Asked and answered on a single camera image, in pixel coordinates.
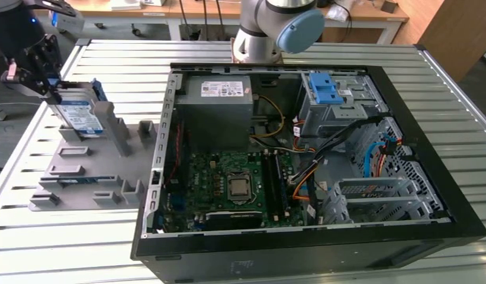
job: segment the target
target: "desk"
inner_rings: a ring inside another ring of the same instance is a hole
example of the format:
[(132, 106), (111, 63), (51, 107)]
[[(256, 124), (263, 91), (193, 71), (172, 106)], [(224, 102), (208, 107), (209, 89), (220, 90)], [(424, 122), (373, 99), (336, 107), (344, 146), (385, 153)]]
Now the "desk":
[[(181, 8), (179, 6), (179, 0), (168, 0), (169, 11), (168, 17), (179, 19), (177, 22), (172, 22), (169, 25), (171, 39), (180, 40), (179, 38), (179, 24), (183, 22)], [(204, 23), (204, 8), (203, 2), (195, 0), (183, 0), (184, 15), (189, 24)], [(328, 8), (321, 8), (321, 13), (325, 15)], [(220, 11), (223, 24), (239, 25), (240, 5), (236, 3), (220, 2)], [(208, 24), (220, 24), (217, 19), (217, 9), (215, 0), (205, 0), (205, 13), (208, 18)], [(406, 13), (398, 8), (392, 14), (383, 12), (372, 7), (369, 1), (363, 1), (360, 4), (355, 4), (349, 11), (351, 14), (351, 26), (352, 28), (380, 28), (383, 32), (377, 39), (377, 44), (389, 44), (394, 40), (395, 34), (399, 30), (400, 23), (407, 21)], [(324, 20), (324, 27), (345, 28), (347, 23)]]
[[(109, 0), (68, 0), (68, 3), (77, 9), (85, 21), (117, 23), (117, 24), (167, 24), (169, 26), (171, 40), (181, 40), (179, 26), (184, 24), (179, 0), (167, 0), (164, 6), (143, 6), (140, 10), (111, 11)], [(189, 24), (204, 23), (203, 2), (195, 0), (183, 0), (184, 15)], [(208, 24), (217, 25), (216, 2), (205, 0), (205, 10)], [(223, 24), (239, 25), (240, 5), (237, 3), (220, 2), (220, 11)], [(398, 32), (400, 23), (406, 22), (408, 17), (398, 8), (389, 14), (375, 7), (368, 1), (355, 4), (351, 9), (352, 27), (353, 28), (380, 28), (383, 32), (379, 36), (379, 44), (389, 44)], [(45, 15), (45, 11), (37, 11), (39, 15)], [(324, 27), (345, 28), (345, 22), (332, 20), (324, 21)]]
[[(303, 53), (283, 54), (283, 61), (384, 68), (486, 226), (486, 118), (428, 54), (412, 46), (315, 44)], [(125, 123), (159, 122), (171, 62), (229, 63), (229, 43), (92, 40), (75, 46), (61, 77), (79, 81), (96, 77)], [(0, 174), (0, 283), (160, 283), (129, 259), (136, 209), (30, 212), (26, 208), (61, 138), (59, 125), (41, 104)], [(486, 283), (486, 237), (400, 269), (269, 280)]]

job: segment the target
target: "computer component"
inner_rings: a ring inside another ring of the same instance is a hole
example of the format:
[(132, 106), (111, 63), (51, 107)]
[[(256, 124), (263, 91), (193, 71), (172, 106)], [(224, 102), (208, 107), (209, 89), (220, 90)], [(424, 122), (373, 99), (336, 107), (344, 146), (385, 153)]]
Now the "computer component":
[(171, 69), (131, 254), (161, 281), (394, 268), (486, 235), (379, 67)]

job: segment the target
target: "black cable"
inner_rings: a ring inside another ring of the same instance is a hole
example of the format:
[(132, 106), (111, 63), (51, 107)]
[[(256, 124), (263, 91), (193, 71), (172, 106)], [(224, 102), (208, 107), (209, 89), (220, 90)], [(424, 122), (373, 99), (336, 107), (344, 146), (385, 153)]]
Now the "black cable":
[(217, 8), (217, 17), (220, 18), (220, 26), (221, 26), (221, 40), (225, 40), (225, 39), (227, 39), (227, 35), (225, 35), (225, 27), (223, 26), (220, 3), (217, 2), (217, 0), (216, 0), (216, 8)]
[(273, 148), (272, 145), (267, 144), (265, 142), (263, 142), (260, 139), (251, 137), (251, 139), (253, 139), (256, 142), (259, 142), (263, 146), (265, 146), (267, 148)]
[(315, 181), (315, 185), (319, 187), (319, 189), (323, 189), (315, 179), (313, 179), (313, 181)]
[(187, 23), (187, 17), (185, 17), (185, 15), (184, 15), (184, 9), (183, 9), (183, 0), (179, 0), (179, 6), (180, 6), (180, 8), (181, 8), (181, 15), (183, 15), (183, 21), (184, 21), (184, 24), (187, 25), (187, 36), (188, 36), (188, 40), (189, 40), (189, 35), (191, 35), (191, 33), (192, 33), (192, 29), (191, 29), (191, 27), (189, 27), (189, 25), (188, 25), (188, 23)]
[(337, 3), (333, 2), (333, 4), (336, 4), (340, 8), (344, 9), (344, 11), (347, 12), (347, 26), (345, 26), (345, 32), (344, 32), (344, 36), (343, 36), (343, 39), (340, 39), (340, 41), (337, 43), (341, 43), (347, 36), (349, 35), (351, 33), (351, 28), (352, 28), (352, 23), (351, 23), (351, 14), (349, 14), (349, 10), (344, 8), (343, 5), (339, 5)]
[(207, 10), (205, 10), (205, 0), (203, 0), (203, 6), (204, 6), (205, 40), (208, 40), (208, 14), (207, 14)]
[(320, 161), (324, 158), (323, 154), (327, 151), (329, 151), (336, 145), (341, 144), (345, 141), (345, 139), (349, 137), (351, 133), (355, 131), (356, 128), (359, 128), (365, 124), (377, 123), (381, 120), (383, 117), (380, 116), (368, 117), (365, 120), (356, 120), (348, 126), (343, 127), (343, 129), (335, 132), (321, 143), (320, 147), (317, 147), (315, 151), (315, 156), (309, 161), (308, 167), (293, 176), (292, 180), (304, 176), (304, 174), (307, 174), (315, 168), (315, 166), (320, 163)]

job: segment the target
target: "floor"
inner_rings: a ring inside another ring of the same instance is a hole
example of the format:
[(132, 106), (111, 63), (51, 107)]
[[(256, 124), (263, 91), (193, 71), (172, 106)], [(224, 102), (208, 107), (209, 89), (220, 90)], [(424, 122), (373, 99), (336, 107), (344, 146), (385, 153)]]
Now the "floor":
[[(96, 39), (119, 39), (119, 40), (135, 40), (137, 39), (131, 33), (129, 25), (111, 25), (105, 26), (105, 29), (99, 30), (95, 26), (87, 25), (83, 31), (83, 35), (60, 35), (56, 29), (44, 25), (47, 33), (55, 33), (59, 37), (59, 45), (63, 58), (65, 60), (73, 44), (77, 38), (96, 38)], [(152, 40), (168, 40), (168, 29), (164, 25), (136, 25), (144, 34), (145, 39)], [(0, 58), (0, 73), (4, 65)], [(486, 114), (486, 62), (480, 60), (467, 76), (459, 83), (460, 88), (467, 93), (476, 106)], [(8, 90), (0, 84), (0, 104), (5, 110), (6, 119), (0, 121), (0, 167), (4, 166), (5, 161), (12, 153), (16, 143), (26, 128), (28, 122), (37, 109), (40, 100), (37, 98), (25, 97), (21, 94)]]

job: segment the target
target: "metal slatted table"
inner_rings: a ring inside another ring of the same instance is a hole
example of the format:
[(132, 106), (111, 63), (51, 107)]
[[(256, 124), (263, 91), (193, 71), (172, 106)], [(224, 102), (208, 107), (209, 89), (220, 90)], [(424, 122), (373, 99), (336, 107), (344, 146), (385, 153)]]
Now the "metal slatted table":
[[(486, 117), (426, 51), (411, 46), (317, 44), (285, 63), (381, 66), (486, 226)], [(92, 40), (76, 46), (65, 80), (104, 84), (127, 123), (160, 119), (171, 62), (229, 62), (227, 43)], [(0, 283), (157, 283), (128, 256), (136, 209), (30, 212), (59, 121), (41, 104), (0, 175)], [(402, 269), (335, 273), (267, 283), (486, 283), (486, 238)]]

